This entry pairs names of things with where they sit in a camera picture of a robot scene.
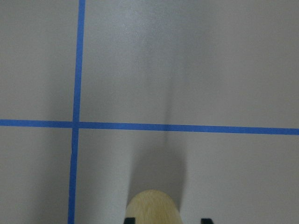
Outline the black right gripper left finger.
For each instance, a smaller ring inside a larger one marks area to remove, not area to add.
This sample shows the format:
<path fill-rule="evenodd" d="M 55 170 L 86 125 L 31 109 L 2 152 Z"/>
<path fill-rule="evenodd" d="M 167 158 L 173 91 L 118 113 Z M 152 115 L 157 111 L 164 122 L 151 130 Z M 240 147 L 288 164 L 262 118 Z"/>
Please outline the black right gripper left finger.
<path fill-rule="evenodd" d="M 124 219 L 124 224 L 135 224 L 135 217 L 126 217 Z"/>

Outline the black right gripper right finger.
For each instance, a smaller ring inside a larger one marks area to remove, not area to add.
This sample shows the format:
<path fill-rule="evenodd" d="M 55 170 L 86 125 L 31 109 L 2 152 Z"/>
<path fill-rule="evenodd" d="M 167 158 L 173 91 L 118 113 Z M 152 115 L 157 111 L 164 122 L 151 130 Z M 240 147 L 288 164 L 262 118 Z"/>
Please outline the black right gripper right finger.
<path fill-rule="evenodd" d="M 202 218 L 201 224 L 213 224 L 213 220 L 210 218 Z"/>

